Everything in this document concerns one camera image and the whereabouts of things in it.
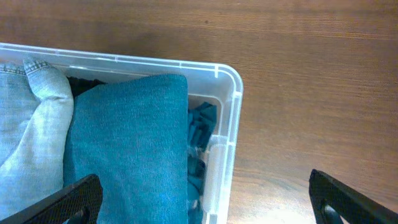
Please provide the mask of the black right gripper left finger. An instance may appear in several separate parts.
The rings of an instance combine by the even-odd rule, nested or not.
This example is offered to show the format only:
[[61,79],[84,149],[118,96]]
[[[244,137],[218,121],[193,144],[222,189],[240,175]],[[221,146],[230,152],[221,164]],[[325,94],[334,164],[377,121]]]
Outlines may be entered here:
[[100,178],[90,174],[3,220],[3,224],[96,224],[103,202]]

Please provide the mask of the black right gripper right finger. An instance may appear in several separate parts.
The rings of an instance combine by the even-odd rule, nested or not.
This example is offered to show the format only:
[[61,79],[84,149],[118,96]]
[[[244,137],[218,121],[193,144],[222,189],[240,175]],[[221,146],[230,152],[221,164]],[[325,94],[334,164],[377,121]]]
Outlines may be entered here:
[[320,170],[312,170],[309,196],[317,223],[397,223],[397,213]]

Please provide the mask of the blue jeans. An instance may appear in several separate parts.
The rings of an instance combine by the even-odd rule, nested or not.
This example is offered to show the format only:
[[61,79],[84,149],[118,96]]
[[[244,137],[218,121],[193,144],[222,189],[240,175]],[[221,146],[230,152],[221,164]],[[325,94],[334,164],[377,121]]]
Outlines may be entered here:
[[75,98],[64,182],[96,174],[98,223],[186,223],[187,80],[155,75]]

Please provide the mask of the light grey jeans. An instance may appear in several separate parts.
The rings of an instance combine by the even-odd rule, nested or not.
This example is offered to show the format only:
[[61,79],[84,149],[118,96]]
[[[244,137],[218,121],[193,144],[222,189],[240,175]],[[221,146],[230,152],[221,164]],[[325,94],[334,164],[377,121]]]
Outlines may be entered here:
[[1,64],[1,219],[63,187],[63,155],[73,95],[44,60]]

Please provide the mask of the black garment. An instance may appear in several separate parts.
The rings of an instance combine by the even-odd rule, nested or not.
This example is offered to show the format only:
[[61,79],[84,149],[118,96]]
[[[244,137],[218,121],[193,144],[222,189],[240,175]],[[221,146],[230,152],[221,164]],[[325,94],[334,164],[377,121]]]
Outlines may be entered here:
[[67,79],[69,81],[72,95],[74,98],[98,85],[104,85],[104,82],[97,79],[86,80],[83,78],[75,78],[75,77],[68,77]]

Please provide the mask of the teal garment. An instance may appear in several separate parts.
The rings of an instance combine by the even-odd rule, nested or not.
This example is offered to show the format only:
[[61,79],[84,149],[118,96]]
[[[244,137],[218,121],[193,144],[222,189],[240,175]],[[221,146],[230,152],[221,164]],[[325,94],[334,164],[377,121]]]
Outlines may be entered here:
[[203,210],[200,197],[203,195],[206,164],[200,157],[207,149],[217,123],[217,106],[204,102],[188,110],[188,187],[187,205],[189,224],[200,224]]

